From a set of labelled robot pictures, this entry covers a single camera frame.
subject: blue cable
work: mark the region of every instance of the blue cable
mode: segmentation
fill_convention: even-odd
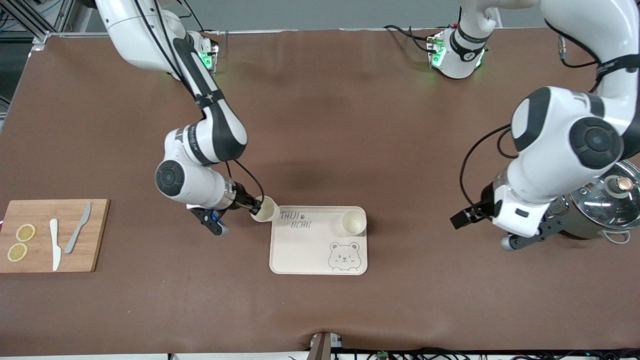
[[[44,13],[45,13],[45,12],[48,12],[48,11],[49,11],[49,10],[51,10],[54,6],[56,6],[57,4],[60,4],[60,2],[61,2],[61,1],[62,1],[62,0],[56,0],[56,2],[55,2],[55,3],[53,3],[53,4],[49,5],[49,7],[47,7],[47,8],[46,8],[46,9],[44,9],[44,10],[42,10],[42,11],[40,12],[40,15],[44,15]],[[13,25],[9,26],[9,27],[8,27],[8,28],[6,28],[6,29],[0,29],[0,33],[2,33],[3,31],[7,31],[7,30],[11,29],[12,27],[14,27],[14,26],[16,26],[16,25],[19,25],[19,23],[18,23],[18,22],[16,22],[15,24],[13,24]]]

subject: wooden cutting board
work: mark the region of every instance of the wooden cutting board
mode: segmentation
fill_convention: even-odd
[[[91,202],[89,220],[80,230],[73,252],[65,254],[65,247],[89,202]],[[49,221],[52,218],[58,219],[58,246],[62,248],[57,272],[94,271],[108,210],[107,199],[13,200],[9,202],[0,232],[0,273],[53,272],[49,227]],[[7,252],[13,244],[19,242],[15,233],[24,224],[34,225],[36,234],[31,240],[25,242],[28,247],[27,255],[20,261],[11,262]]]

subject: metal pot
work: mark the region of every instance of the metal pot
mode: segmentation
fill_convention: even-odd
[[[564,216],[565,231],[579,238],[602,237],[628,243],[629,231],[640,226],[640,171],[629,161],[617,162],[606,174],[549,206],[549,215]],[[612,239],[620,234],[622,241]]]

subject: pot handle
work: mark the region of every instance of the pot handle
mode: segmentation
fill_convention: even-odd
[[[599,234],[600,236],[602,236],[602,237],[603,237],[605,240],[607,240],[608,242],[613,243],[613,244],[616,244],[616,245],[624,245],[624,244],[628,243],[628,242],[629,242],[629,240],[631,240],[631,234],[629,233],[629,231],[628,231],[628,230],[627,230],[627,231],[621,231],[621,232],[607,231],[607,230],[600,230],[600,231],[598,232],[598,234]],[[625,239],[624,239],[623,241],[616,241],[616,240],[613,240],[613,239],[611,238],[611,235],[614,235],[614,234],[624,235]]]

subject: cup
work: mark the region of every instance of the cup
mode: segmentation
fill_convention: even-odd
[[[276,220],[280,216],[280,208],[271,197],[265,196],[264,200],[262,200],[262,196],[258,196],[256,200],[261,201],[262,205],[260,205],[260,211],[256,215],[251,214],[255,221],[269,222]]]
[[[358,210],[349,210],[342,215],[342,228],[350,235],[358,235],[367,228],[367,217]]]

